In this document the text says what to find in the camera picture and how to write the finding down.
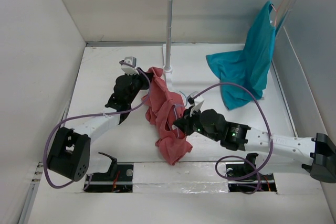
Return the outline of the red t shirt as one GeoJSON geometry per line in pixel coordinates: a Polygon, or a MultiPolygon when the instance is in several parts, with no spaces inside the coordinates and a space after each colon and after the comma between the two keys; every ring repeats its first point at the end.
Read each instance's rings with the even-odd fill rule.
{"type": "Polygon", "coordinates": [[[155,146],[162,157],[168,164],[175,165],[193,148],[186,135],[173,125],[185,111],[184,102],[180,94],[168,89],[162,79],[163,69],[151,67],[148,73],[152,73],[153,78],[151,90],[141,99],[148,106],[145,118],[158,131],[159,139],[155,146]]]}

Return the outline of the blue wire hanger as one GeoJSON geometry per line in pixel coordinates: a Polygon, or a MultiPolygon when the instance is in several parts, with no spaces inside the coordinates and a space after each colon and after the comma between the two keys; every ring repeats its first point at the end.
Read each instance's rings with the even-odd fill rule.
{"type": "Polygon", "coordinates": [[[168,114],[165,120],[165,128],[169,132],[169,137],[173,140],[179,140],[184,138],[184,134],[173,125],[186,109],[185,95],[180,92],[168,91],[168,114]]]}

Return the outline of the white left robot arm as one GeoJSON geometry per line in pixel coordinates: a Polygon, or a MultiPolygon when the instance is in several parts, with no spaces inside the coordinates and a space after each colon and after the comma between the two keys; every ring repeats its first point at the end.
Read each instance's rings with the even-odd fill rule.
{"type": "Polygon", "coordinates": [[[90,162],[91,144],[108,130],[120,125],[130,112],[145,102],[132,108],[131,104],[141,90],[151,90],[154,74],[138,68],[135,75],[117,77],[113,94],[103,112],[74,116],[61,121],[48,137],[44,152],[45,176],[53,188],[63,188],[51,182],[51,170],[71,183],[81,180],[87,173],[90,162]]]}

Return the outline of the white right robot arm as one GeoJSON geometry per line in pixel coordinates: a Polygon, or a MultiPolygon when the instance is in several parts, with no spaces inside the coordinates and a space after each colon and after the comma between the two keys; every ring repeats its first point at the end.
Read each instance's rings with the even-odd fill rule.
{"type": "Polygon", "coordinates": [[[273,135],[245,124],[226,121],[213,109],[185,110],[173,123],[185,135],[201,134],[230,151],[245,151],[254,158],[243,164],[243,174],[255,178],[261,172],[308,173],[324,183],[335,183],[335,145],[323,133],[315,137],[273,135]]]}

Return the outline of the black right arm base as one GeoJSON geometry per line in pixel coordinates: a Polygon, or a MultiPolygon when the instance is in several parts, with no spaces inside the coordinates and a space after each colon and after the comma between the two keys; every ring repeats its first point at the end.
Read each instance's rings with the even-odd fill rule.
{"type": "MultiPolygon", "coordinates": [[[[256,166],[257,153],[249,153],[245,159],[250,161],[256,166]]],[[[228,177],[240,177],[253,172],[252,167],[244,162],[226,162],[226,173],[228,177]]],[[[276,183],[273,174],[261,174],[259,173],[259,188],[258,192],[276,192],[276,183]]],[[[228,182],[228,191],[230,193],[240,192],[243,194],[251,194],[258,185],[258,176],[252,175],[242,180],[230,180],[228,182]]]]}

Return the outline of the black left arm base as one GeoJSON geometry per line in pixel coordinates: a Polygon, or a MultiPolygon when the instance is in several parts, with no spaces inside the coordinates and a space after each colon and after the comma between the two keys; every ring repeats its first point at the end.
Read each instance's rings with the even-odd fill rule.
{"type": "Polygon", "coordinates": [[[132,193],[133,163],[118,163],[117,158],[99,152],[110,160],[106,172],[86,175],[83,191],[86,193],[132,193]]]}

